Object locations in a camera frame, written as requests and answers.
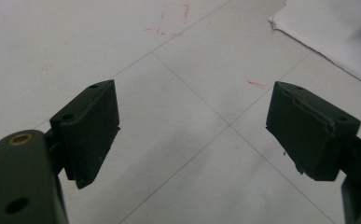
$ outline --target scuff mark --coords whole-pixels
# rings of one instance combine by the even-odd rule
[[[186,11],[184,12],[184,20],[187,18],[188,13],[189,13],[189,5],[188,4],[184,4],[183,5],[186,8]]]
[[[260,88],[260,89],[262,89],[262,90],[266,90],[266,88],[267,88],[266,85],[261,84],[261,83],[258,83],[258,82],[254,82],[254,81],[247,80],[247,83],[249,83],[249,84],[251,84],[251,85],[253,85],[253,86],[255,86],[255,87],[258,87],[258,88]]]

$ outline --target tile floor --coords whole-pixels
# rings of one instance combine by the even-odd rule
[[[273,31],[284,5],[1,1],[0,138],[48,130],[113,78],[121,131],[101,172],[82,190],[60,176],[71,223],[344,223],[344,174],[300,175],[265,118],[282,80],[361,119],[361,82]]]

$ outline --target screw hole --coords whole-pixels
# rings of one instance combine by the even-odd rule
[[[346,121],[346,120],[348,120],[348,119],[345,118],[345,117],[339,117],[338,120],[340,120],[340,121]]]
[[[14,137],[12,137],[9,141],[8,144],[11,146],[20,146],[23,145],[27,142],[29,142],[32,139],[32,134],[31,133],[22,133],[22,134],[18,134]]]
[[[23,210],[28,205],[28,203],[29,203],[29,200],[27,198],[19,198],[17,200],[14,200],[7,205],[6,213],[7,214],[19,213],[21,210]]]
[[[62,119],[72,119],[72,118],[73,118],[73,115],[71,115],[71,114],[62,116]]]

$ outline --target tile grout line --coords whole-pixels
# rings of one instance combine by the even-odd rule
[[[236,129],[234,129],[233,127],[230,127],[234,132],[236,132],[248,145],[250,145],[250,147],[253,148],[253,150],[258,153],[259,156],[261,156],[261,158],[266,161],[273,169],[276,170],[276,172],[278,172],[285,180],[287,180],[288,183],[290,183],[291,186],[293,186],[306,200],[308,200],[308,202],[310,202],[311,204],[313,204],[313,206],[319,210],[331,223],[335,224],[335,222],[326,214],[324,213],[316,204],[314,204],[304,193],[302,193],[302,191],[300,191],[287,177],[285,177],[285,175],[283,175],[270,161],[267,160],[267,158],[265,158],[258,150],[256,150],[256,148],[250,144],[240,133],[238,133],[238,131]]]
[[[174,70],[172,70],[168,65],[166,65],[166,63],[163,62],[154,52],[152,52],[152,54],[153,54],[166,68],[168,68],[168,69],[174,74],[175,77],[177,77],[184,85],[186,85],[186,87],[187,87],[192,93],[194,93],[198,98],[200,98],[200,100],[202,100],[207,106],[209,106],[209,108],[211,108],[211,109],[213,110],[213,112],[215,112],[216,115],[218,115],[221,119],[224,120],[224,118],[221,117],[221,115],[219,115],[209,104],[207,104],[206,101],[203,100],[194,90],[192,90],[192,89],[189,87],[189,85],[188,85],[185,81],[183,81],[183,79],[181,79],[181,78],[174,72]]]
[[[212,12],[210,12],[209,14],[205,15],[204,17],[200,18],[199,20],[195,21],[194,23],[192,23],[189,27],[187,27],[186,29],[184,29],[181,33],[184,33],[186,30],[188,30],[189,28],[193,27],[195,24],[199,23],[200,21],[204,20],[205,18],[209,17],[210,15],[212,15],[213,13],[217,12],[220,8],[224,7],[226,4],[228,4],[229,2],[231,2],[232,0],[227,1],[226,3],[224,3],[223,5],[219,6],[218,8],[216,8],[215,10],[213,10]],[[163,42],[162,44],[160,44],[159,46],[157,46],[156,48],[152,49],[151,51],[149,51],[146,55],[142,56],[141,58],[137,59],[135,62],[131,63],[130,65],[126,66],[125,68],[121,69],[119,72],[117,72],[115,75],[113,75],[110,78],[114,78],[117,75],[123,73],[125,70],[127,70],[128,68],[130,68],[131,66],[133,66],[134,64],[140,62],[141,60],[143,60],[146,56],[148,56],[150,53],[153,53],[155,50],[159,49],[160,47],[162,47],[163,45],[165,45],[166,43],[168,43],[169,41],[173,40],[174,38],[176,38],[176,36],[173,36],[172,38],[168,39],[167,41]],[[49,119],[44,120],[43,122],[39,123],[38,125],[34,126],[33,129],[36,129],[38,126],[44,124],[45,122],[47,122]]]
[[[209,17],[210,15],[212,15],[213,13],[217,12],[220,8],[224,7],[226,4],[228,4],[229,2],[231,2],[232,0],[229,0],[228,2],[226,2],[225,4],[219,6],[218,8],[216,8],[215,10],[213,10],[212,12],[210,12],[209,14],[205,15],[204,17],[200,18],[199,20],[195,21],[194,23],[192,23],[191,25],[189,25],[189,27],[187,27],[186,29],[184,29],[181,33],[184,33],[186,30],[188,30],[189,28],[193,27],[194,25],[196,25],[197,23],[199,23],[200,21],[204,20],[205,18]],[[139,58],[138,60],[136,60],[134,63],[131,63],[129,66],[125,67],[124,69],[122,69],[121,71],[117,72],[115,75],[113,75],[111,78],[116,77],[117,75],[119,75],[120,73],[124,72],[125,70],[127,70],[128,68],[130,68],[132,65],[138,63],[139,61],[141,61],[142,59],[144,59],[147,55],[149,55],[150,53],[153,53],[154,51],[156,51],[157,49],[159,49],[160,47],[162,47],[163,45],[167,44],[168,42],[170,42],[171,40],[177,38],[177,36],[173,36],[172,38],[168,39],[167,41],[163,42],[162,44],[160,44],[159,46],[157,46],[156,48],[152,49],[151,51],[149,51],[146,55],[142,56],[141,58]]]
[[[206,148],[209,147],[209,145],[212,144],[213,141],[216,140],[218,136],[220,136],[225,130],[230,128],[230,126],[227,126],[223,129],[218,135],[216,135],[208,144],[206,144],[205,147],[203,147],[201,150],[199,150],[191,159],[189,159],[184,165],[182,165],[174,174],[172,174],[165,182],[163,182],[157,189],[155,189],[150,195],[148,195],[139,205],[137,205],[127,216],[125,216],[118,224],[121,224],[124,222],[128,217],[131,216],[140,206],[142,206],[143,203],[145,203],[149,198],[151,198],[158,190],[160,190],[167,182],[169,182],[175,175],[177,175],[183,168],[185,168],[192,160],[194,160],[195,157],[201,154]]]
[[[302,59],[300,59],[296,64],[294,64],[294,66],[292,66],[288,72],[286,72],[281,78],[279,78],[279,80],[282,80],[284,77],[286,77],[291,71],[293,71],[302,61],[304,61],[304,59],[310,54],[310,52],[306,53]],[[265,96],[265,94],[267,94],[271,89],[273,88],[273,85],[267,89],[260,97],[258,97],[258,99],[256,99],[251,105],[249,105],[244,112],[242,112],[242,114],[240,116],[238,116],[238,118],[236,118],[231,124],[230,126],[232,126],[233,123],[235,123],[241,116],[243,116],[253,105],[255,105],[263,96]]]

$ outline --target dark green plastic part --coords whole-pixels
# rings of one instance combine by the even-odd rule
[[[81,92],[50,120],[52,131],[64,143],[70,164],[69,179],[82,189],[98,175],[119,130],[114,80],[96,83]]]
[[[28,133],[29,142],[9,140]],[[0,223],[68,223],[49,160],[45,136],[34,130],[13,133],[0,141]]]
[[[333,181],[340,151],[355,141],[360,120],[299,86],[276,82],[267,129],[301,173]]]

